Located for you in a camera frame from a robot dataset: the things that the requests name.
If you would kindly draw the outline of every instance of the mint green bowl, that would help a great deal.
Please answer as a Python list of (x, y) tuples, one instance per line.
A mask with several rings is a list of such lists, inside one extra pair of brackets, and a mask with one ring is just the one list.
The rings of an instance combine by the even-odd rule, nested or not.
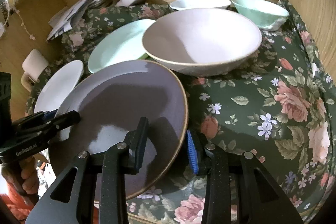
[(286, 9), (266, 0), (232, 0), (232, 3), (241, 15), (266, 31), (278, 30), (289, 16)]

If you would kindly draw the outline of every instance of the gray ceramic plate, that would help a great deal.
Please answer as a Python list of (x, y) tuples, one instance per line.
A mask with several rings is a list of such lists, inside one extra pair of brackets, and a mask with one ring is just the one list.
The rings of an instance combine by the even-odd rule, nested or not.
[[(181, 82), (166, 67), (132, 60), (106, 67), (81, 82), (65, 99), (57, 115), (76, 110), (78, 125), (61, 131), (49, 148), (56, 175), (80, 151), (106, 151), (137, 127), (141, 116), (150, 122), (142, 168), (126, 175), (126, 196), (151, 187), (179, 152), (187, 127), (187, 99)], [(98, 178), (96, 193), (100, 193)]]

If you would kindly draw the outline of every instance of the human hand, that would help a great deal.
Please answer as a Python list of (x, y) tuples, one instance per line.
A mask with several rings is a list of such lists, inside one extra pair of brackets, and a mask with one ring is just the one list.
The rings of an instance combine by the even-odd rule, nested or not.
[[(36, 171), (36, 160), (34, 157), (29, 157), (19, 162), (22, 168), (20, 176), (23, 179), (22, 188), (27, 194), (36, 194), (39, 189), (39, 178)], [(15, 175), (12, 170), (9, 170), (7, 165), (1, 165), (1, 175), (4, 179), (11, 184), (15, 183)]]

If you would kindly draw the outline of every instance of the floral tablecloth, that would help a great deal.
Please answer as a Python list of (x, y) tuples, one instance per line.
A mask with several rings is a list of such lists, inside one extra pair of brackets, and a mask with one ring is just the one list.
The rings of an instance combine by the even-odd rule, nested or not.
[[(190, 126), (227, 152), (251, 151), (264, 164), (308, 223), (328, 197), (335, 180), (336, 89), (322, 68), (305, 24), (288, 0), (279, 5), (290, 19), (276, 32), (261, 31), (262, 44), (251, 59), (226, 75), (178, 75), (189, 100)], [(167, 5), (91, 10), (64, 34), (66, 54), (46, 68), (27, 102), (36, 98), (62, 65), (90, 52), (116, 27), (171, 12)], [(85, 66), (84, 78), (89, 74)], [(234, 181), (231, 218), (236, 219)], [(206, 177), (192, 174), (181, 150), (168, 173), (144, 194), (129, 200), (130, 219), (162, 224), (200, 223)]]

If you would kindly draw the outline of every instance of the screw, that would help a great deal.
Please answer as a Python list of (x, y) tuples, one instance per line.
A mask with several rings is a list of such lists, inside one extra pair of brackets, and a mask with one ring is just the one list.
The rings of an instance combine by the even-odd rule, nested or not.
[(87, 153), (86, 151), (81, 151), (81, 152), (78, 153), (78, 157), (79, 157), (80, 159), (84, 159), (84, 158), (86, 158), (87, 155), (88, 155), (88, 153)]
[(207, 143), (205, 145), (205, 148), (208, 150), (214, 150), (216, 148), (216, 146), (213, 143)]
[(251, 152), (245, 152), (244, 157), (250, 160), (253, 158), (253, 154)]
[(126, 147), (127, 147), (127, 144), (124, 143), (124, 142), (121, 142), (121, 143), (118, 143), (118, 144), (117, 144), (117, 148), (118, 148), (118, 149), (124, 149), (124, 148), (126, 148)]

